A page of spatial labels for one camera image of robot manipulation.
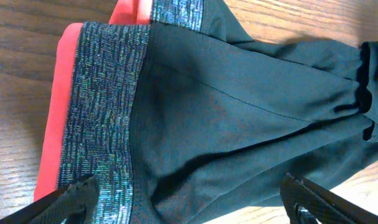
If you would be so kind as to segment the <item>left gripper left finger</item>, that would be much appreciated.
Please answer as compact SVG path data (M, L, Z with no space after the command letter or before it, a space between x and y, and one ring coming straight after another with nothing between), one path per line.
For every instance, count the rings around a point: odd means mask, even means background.
M99 199L99 180L84 175L38 201L0 219L0 224L90 224Z

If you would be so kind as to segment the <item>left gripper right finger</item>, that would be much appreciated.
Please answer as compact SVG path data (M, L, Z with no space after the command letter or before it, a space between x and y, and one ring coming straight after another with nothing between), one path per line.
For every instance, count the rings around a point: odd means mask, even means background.
M290 224L378 224L378 216L306 179L288 173L280 196Z

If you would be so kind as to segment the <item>black leggings with coral cuffs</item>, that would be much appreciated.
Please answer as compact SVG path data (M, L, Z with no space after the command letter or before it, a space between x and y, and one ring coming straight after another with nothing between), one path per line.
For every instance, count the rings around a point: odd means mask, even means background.
M378 160L378 42L252 39L223 1L119 1L58 43L34 197L93 174L93 223L202 223Z

